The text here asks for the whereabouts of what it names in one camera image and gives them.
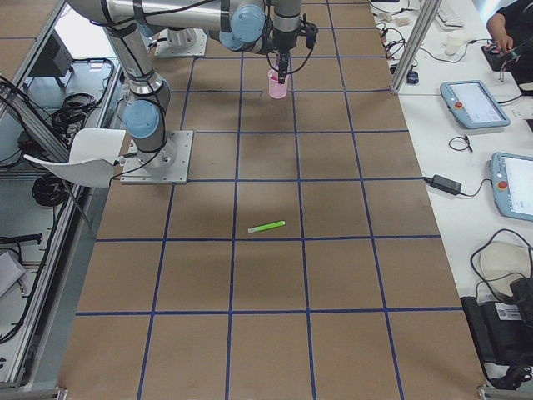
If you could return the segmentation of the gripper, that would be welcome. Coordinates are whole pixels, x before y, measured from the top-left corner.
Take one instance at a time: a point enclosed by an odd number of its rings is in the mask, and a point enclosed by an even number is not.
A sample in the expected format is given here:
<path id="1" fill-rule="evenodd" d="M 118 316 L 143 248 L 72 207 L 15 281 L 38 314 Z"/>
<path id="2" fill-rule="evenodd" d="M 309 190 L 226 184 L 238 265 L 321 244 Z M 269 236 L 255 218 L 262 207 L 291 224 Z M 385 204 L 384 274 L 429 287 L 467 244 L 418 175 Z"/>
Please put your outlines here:
<path id="1" fill-rule="evenodd" d="M 277 81 L 286 82 L 290 64 L 290 51 L 296 46 L 297 39 L 306 39 L 306 48 L 313 50 L 316 45 L 318 28 L 315 23 L 307 20 L 306 14 L 301 13 L 300 0 L 275 0 L 272 2 L 273 43 L 278 50 L 276 59 Z"/>

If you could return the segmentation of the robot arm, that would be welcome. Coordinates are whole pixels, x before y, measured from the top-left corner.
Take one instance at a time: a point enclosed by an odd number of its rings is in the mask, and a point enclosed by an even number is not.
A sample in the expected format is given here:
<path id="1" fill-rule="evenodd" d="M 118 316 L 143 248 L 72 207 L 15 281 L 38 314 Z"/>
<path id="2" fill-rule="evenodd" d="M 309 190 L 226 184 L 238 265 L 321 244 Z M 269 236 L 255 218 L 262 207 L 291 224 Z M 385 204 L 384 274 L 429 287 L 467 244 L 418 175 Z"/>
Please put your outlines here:
<path id="1" fill-rule="evenodd" d="M 132 100 L 122 120 L 137 146 L 141 166 L 171 166 L 165 114 L 170 101 L 166 80 L 155 71 L 143 42 L 165 29 L 206 31 L 237 53 L 277 56 L 280 82 L 291 75 L 291 50 L 304 37 L 313 50 L 318 28 L 301 11 L 299 1 L 71 1 L 70 6 L 92 24 L 104 28 L 126 73 Z"/>
<path id="2" fill-rule="evenodd" d="M 159 58 L 203 57 L 207 39 L 219 42 L 232 52 L 268 54 L 274 50 L 272 40 L 264 28 L 254 40 L 238 38 L 234 32 L 204 31 L 199 28 L 168 28 L 157 40 L 156 56 Z"/>

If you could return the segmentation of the person hand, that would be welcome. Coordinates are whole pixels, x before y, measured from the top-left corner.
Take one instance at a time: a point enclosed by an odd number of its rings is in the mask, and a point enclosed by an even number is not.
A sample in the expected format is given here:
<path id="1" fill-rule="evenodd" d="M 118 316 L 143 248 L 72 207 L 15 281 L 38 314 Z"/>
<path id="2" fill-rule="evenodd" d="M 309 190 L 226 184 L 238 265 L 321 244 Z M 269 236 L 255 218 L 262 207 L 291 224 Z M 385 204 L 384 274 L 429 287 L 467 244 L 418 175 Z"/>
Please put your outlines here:
<path id="1" fill-rule="evenodd" d="M 496 34 L 494 41 L 503 53 L 508 53 L 514 47 L 513 38 L 506 32 Z"/>

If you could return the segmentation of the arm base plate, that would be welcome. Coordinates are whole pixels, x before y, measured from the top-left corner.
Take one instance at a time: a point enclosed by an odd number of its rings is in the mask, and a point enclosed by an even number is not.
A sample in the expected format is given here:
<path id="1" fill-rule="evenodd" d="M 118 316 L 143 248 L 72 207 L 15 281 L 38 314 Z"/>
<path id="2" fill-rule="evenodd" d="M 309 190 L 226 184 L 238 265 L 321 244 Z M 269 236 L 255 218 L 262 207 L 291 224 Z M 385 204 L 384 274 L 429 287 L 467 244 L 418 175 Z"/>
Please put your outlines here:
<path id="1" fill-rule="evenodd" d="M 119 176 L 124 184 L 168 184 L 187 182 L 193 131 L 166 131 L 167 143 L 151 160 L 152 155 L 139 152 L 134 140 L 129 143 L 128 157 Z"/>
<path id="2" fill-rule="evenodd" d="M 165 29 L 157 40 L 157 58 L 203 57 L 207 47 L 207 35 L 197 28 Z"/>

